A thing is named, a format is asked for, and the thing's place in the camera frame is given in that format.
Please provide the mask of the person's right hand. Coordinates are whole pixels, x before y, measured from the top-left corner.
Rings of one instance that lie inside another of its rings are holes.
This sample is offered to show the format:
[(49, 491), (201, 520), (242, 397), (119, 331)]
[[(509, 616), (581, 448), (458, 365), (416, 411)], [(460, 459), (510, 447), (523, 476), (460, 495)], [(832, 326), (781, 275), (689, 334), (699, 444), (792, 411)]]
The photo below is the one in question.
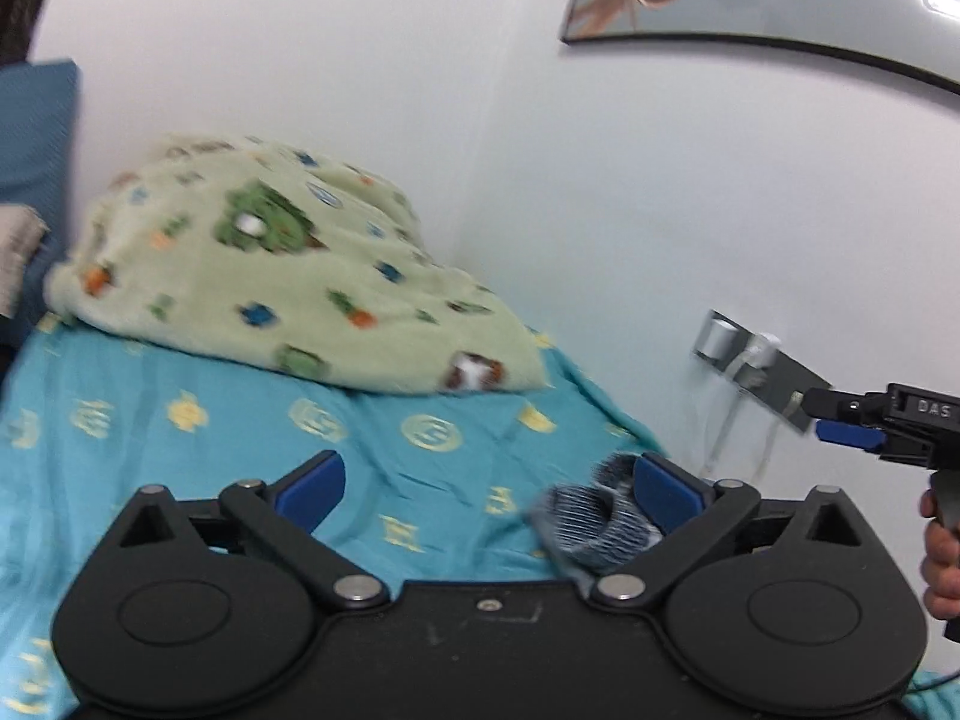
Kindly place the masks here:
[(919, 513), (928, 521), (924, 530), (924, 559), (921, 577), (926, 611), (939, 621), (953, 621), (960, 616), (960, 569), (958, 569), (958, 535), (940, 522), (939, 507), (932, 489), (919, 502)]

